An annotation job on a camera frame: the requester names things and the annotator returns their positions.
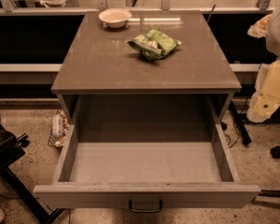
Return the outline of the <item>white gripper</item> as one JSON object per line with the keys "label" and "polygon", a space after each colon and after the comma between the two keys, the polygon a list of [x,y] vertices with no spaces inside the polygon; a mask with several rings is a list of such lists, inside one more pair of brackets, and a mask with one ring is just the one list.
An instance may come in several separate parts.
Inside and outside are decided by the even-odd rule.
{"label": "white gripper", "polygon": [[[266,37],[271,14],[251,25],[247,34],[255,38]],[[280,106],[280,59],[261,67],[259,92],[249,102],[246,117],[249,121],[261,123],[269,119]]]}

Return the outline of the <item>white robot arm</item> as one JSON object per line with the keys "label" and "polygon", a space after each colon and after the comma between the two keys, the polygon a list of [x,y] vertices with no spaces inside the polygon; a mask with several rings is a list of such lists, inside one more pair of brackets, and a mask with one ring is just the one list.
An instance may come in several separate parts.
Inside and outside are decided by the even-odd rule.
{"label": "white robot arm", "polygon": [[252,25],[247,34],[265,37],[266,49],[277,56],[275,62],[260,67],[246,113],[250,121],[263,122],[280,107],[280,6]]}

